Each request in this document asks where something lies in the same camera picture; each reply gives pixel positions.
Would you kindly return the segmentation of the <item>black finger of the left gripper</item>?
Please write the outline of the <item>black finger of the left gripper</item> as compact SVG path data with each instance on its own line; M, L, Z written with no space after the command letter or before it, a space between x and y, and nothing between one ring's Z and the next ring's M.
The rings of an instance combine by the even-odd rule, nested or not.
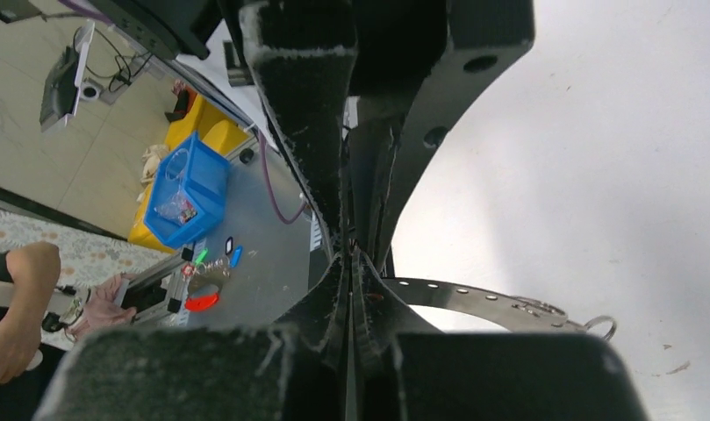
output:
M258 1L239 10L244 56L283 155L329 245L341 242L342 118L356 61L349 1Z
M448 132L526 54L530 1L358 1L349 169L357 242L383 268L405 205Z

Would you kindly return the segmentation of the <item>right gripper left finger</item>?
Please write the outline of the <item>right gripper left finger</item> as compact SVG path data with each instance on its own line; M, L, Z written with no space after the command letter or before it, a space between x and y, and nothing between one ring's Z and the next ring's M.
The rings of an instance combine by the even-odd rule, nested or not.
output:
M276 324L294 337L296 357L338 378L348 376L348 311L352 255L337 253L318 283Z

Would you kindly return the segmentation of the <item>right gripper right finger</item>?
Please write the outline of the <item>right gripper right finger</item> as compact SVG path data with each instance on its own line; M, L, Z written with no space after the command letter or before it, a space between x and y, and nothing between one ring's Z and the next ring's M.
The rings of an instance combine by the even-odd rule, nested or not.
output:
M385 370L385 355L400 333L438 333L387 287L369 256L360 249L352 253L352 296L355 350L366 378Z

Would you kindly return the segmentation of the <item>round metal keyring disc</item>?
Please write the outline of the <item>round metal keyring disc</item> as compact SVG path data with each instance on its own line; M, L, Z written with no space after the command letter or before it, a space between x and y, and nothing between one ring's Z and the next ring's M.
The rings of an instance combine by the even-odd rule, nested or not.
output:
M617 321L610 316L597 316L580 324L555 305L524 296L417 278L384 278L383 282L409 305L452 310L492 322L510 332L588 333L599 325L608 325L601 338L609 341L618 328Z

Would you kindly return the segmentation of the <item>person's second hand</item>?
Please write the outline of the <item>person's second hand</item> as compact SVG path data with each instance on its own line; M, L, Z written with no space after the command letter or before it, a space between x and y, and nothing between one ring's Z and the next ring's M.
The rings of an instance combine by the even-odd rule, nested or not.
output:
M128 286L133 274L119 273L90 290L91 295L76 323L65 330L66 337L77 342L91 332L116 325L130 324L136 307L123 308L115 300L123 286Z

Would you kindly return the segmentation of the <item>person's bare hand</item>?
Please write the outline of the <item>person's bare hand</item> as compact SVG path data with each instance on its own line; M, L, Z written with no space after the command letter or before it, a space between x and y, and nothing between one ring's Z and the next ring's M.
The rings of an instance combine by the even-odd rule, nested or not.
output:
M38 351L41 319L6 315L0 322L0 385L23 374Z

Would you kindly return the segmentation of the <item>yellow storage bin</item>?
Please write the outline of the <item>yellow storage bin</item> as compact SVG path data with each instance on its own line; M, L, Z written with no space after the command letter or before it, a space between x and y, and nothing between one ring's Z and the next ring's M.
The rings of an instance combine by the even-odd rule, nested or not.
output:
M127 237L165 253L202 238L222 221L231 167L225 159L248 137L200 95L178 103L170 116L165 140L143 155L147 186Z

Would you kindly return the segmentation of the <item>bunch of coloured key tags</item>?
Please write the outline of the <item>bunch of coloured key tags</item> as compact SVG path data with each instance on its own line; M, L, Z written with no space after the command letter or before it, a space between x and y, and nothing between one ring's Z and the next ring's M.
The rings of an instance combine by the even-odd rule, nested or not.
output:
M181 269L186 286L183 308L188 312L206 311L219 304L222 289L231 281L243 248L230 236L217 258L211 257L206 239L196 242L193 252L192 260Z

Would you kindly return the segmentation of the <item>blue storage bin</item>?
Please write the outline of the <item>blue storage bin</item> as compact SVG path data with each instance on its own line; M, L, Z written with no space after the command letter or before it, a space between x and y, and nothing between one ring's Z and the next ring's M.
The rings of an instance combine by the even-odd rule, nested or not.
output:
M192 132L163 159L144 224L166 247L203 238L223 220L230 162Z

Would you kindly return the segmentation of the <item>white monitor on stand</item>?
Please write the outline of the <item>white monitor on stand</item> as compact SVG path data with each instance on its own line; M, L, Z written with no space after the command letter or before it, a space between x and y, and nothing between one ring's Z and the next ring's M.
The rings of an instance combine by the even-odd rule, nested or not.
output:
M95 22L87 19L47 74L39 113L42 133L64 129L75 117L94 31Z

